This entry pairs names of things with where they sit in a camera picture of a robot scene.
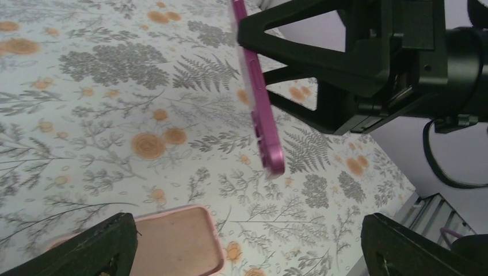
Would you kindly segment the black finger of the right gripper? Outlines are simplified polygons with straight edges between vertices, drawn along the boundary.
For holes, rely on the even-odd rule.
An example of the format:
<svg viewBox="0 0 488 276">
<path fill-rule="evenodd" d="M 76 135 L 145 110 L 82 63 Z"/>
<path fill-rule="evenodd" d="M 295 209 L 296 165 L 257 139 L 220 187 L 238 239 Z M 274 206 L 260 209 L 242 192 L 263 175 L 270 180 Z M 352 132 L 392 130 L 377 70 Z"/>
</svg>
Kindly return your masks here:
<svg viewBox="0 0 488 276">
<path fill-rule="evenodd" d="M 285 111 L 321 133 L 343 135 L 359 132 L 358 103 L 359 75 L 353 70 L 336 70 L 328 67 L 286 66 L 264 73 L 267 85 L 315 78 L 318 81 L 315 110 L 269 91 L 271 104 Z"/>
</svg>

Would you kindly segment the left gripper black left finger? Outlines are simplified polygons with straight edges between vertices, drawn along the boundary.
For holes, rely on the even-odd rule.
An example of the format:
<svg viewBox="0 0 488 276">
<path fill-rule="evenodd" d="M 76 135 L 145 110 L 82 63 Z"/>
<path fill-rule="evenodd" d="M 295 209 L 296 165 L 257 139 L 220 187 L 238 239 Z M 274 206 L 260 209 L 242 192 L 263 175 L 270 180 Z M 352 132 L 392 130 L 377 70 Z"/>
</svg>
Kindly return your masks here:
<svg viewBox="0 0 488 276">
<path fill-rule="evenodd" d="M 2 275 L 129 275 L 138 246 L 130 213 L 117 213 Z"/>
</svg>

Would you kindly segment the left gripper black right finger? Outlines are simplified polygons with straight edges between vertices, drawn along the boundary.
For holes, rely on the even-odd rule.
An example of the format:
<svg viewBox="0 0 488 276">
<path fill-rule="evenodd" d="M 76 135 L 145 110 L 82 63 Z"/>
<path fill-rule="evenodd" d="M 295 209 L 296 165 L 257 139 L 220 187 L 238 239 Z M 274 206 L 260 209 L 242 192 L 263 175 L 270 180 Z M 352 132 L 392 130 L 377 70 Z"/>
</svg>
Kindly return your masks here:
<svg viewBox="0 0 488 276">
<path fill-rule="evenodd" d="M 361 248 L 369 275 L 487 275 L 487 235 L 444 248 L 381 213 L 364 217 Z"/>
</svg>

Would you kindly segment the pink phone case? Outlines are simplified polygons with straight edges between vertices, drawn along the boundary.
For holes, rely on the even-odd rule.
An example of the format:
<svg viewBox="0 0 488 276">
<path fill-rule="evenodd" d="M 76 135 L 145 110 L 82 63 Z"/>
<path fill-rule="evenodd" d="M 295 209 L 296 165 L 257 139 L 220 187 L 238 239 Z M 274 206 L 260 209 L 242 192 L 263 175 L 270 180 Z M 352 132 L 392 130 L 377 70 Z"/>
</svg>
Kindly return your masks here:
<svg viewBox="0 0 488 276">
<path fill-rule="evenodd" d="M 222 271 L 225 256 L 207 208 L 189 205 L 134 220 L 138 246 L 129 275 L 217 275 Z M 54 240 L 43 253 L 76 235 Z"/>
</svg>

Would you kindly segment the black phone pink edge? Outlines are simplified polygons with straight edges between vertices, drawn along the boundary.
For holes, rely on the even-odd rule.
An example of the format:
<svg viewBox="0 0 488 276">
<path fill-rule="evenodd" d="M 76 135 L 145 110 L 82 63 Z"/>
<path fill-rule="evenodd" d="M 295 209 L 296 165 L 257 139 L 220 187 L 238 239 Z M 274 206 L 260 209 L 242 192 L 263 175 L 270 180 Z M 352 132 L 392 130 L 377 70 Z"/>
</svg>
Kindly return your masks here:
<svg viewBox="0 0 488 276">
<path fill-rule="evenodd" d="M 275 179 L 284 174 L 285 160 L 260 61 L 240 43 L 236 50 L 262 166 L 266 177 Z"/>
</svg>

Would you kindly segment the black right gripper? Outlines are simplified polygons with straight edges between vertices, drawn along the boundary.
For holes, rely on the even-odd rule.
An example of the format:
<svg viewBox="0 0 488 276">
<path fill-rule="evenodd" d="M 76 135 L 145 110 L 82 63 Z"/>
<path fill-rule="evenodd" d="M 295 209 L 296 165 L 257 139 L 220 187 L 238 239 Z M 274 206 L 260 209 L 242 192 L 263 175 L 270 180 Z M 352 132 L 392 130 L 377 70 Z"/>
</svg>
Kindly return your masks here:
<svg viewBox="0 0 488 276">
<path fill-rule="evenodd" d="M 346 15 L 344 52 L 266 33 L 335 10 Z M 240 20 L 237 41 L 356 94 L 358 133 L 415 117 L 447 134 L 485 120 L 485 6 L 467 11 L 471 26 L 447 29 L 443 1 L 391 1 L 390 16 L 388 1 L 289 1 Z"/>
</svg>

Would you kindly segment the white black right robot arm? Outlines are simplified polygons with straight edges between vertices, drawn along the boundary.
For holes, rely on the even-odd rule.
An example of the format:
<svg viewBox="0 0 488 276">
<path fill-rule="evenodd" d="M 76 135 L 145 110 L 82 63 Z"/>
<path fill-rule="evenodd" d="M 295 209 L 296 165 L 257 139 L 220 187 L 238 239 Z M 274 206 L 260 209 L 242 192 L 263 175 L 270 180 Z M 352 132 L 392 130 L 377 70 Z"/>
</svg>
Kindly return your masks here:
<svg viewBox="0 0 488 276">
<path fill-rule="evenodd" d="M 322 133 L 370 133 L 415 117 L 446 134 L 487 121 L 487 7 L 467 7 L 472 26 L 447 29 L 443 1 L 289 1 L 241 19 L 237 41 L 283 64 L 264 74 L 267 85 L 317 80 L 315 110 L 269 96 Z M 332 11 L 346 27 L 343 52 L 268 33 Z"/>
</svg>

